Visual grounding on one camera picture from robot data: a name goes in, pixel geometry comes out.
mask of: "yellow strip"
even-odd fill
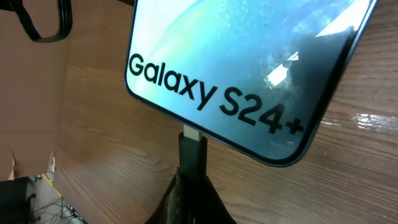
[[[58,190],[55,189],[54,185],[52,184],[52,180],[50,180],[49,177],[47,177],[47,175],[42,174],[42,177],[44,177],[44,178],[47,180],[47,182],[52,186],[52,188],[54,188],[54,190],[57,192],[57,194],[58,194],[59,196],[62,196],[62,195],[60,194],[60,192],[58,192]]]

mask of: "wooden table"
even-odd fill
[[[142,223],[178,166],[182,125],[128,95],[132,7],[75,1],[55,187],[90,223]],[[398,1],[380,0],[307,155],[268,167],[210,140],[238,223],[398,223]]]

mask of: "smartphone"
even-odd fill
[[[136,0],[131,96],[270,166],[307,151],[375,0]]]

